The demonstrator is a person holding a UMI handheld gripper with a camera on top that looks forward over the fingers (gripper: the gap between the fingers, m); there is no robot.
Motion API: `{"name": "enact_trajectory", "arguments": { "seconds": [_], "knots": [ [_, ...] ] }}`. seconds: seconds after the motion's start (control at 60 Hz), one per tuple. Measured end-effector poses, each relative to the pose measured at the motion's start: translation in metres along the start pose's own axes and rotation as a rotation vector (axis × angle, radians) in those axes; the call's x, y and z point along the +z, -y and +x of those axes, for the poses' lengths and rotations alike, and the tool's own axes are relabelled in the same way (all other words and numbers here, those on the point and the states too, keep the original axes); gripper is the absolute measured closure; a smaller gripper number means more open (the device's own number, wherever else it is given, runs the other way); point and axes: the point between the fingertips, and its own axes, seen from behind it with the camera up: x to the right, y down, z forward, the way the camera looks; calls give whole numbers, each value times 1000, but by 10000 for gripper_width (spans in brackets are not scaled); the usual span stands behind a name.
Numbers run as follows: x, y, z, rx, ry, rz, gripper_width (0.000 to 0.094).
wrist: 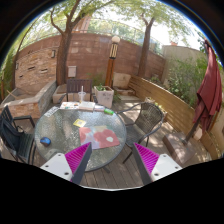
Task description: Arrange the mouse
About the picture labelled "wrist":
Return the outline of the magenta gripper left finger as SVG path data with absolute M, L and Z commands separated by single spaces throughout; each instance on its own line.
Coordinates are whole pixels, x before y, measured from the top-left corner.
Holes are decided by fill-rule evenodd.
M 92 144 L 88 142 L 66 154 L 57 153 L 41 169 L 79 185 L 91 153 Z

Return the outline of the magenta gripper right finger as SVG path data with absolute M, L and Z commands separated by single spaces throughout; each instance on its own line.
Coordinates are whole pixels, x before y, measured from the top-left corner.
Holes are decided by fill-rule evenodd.
M 133 155 L 144 185 L 182 169 L 167 154 L 157 154 L 137 143 L 133 145 Z

